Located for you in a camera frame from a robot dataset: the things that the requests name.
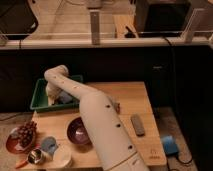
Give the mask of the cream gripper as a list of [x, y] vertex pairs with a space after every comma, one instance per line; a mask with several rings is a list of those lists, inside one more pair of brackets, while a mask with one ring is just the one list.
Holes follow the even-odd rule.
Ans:
[[57, 98], [61, 93], [61, 89], [50, 82], [46, 85], [46, 94], [48, 96], [48, 106], [52, 106], [56, 104]]

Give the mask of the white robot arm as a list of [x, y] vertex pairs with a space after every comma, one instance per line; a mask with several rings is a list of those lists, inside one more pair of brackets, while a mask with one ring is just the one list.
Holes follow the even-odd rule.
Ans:
[[65, 65], [44, 73], [49, 92], [64, 90], [79, 100], [79, 112], [104, 171], [150, 171], [120, 120], [112, 100], [68, 78]]

